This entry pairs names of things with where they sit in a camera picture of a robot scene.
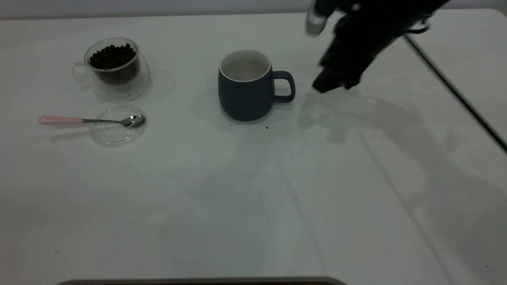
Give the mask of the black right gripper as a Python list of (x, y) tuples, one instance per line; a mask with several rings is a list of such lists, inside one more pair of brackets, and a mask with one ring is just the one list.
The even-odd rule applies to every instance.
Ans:
[(341, 8), (331, 45), (312, 83), (319, 93), (351, 89), (376, 56), (401, 34), (401, 8)]

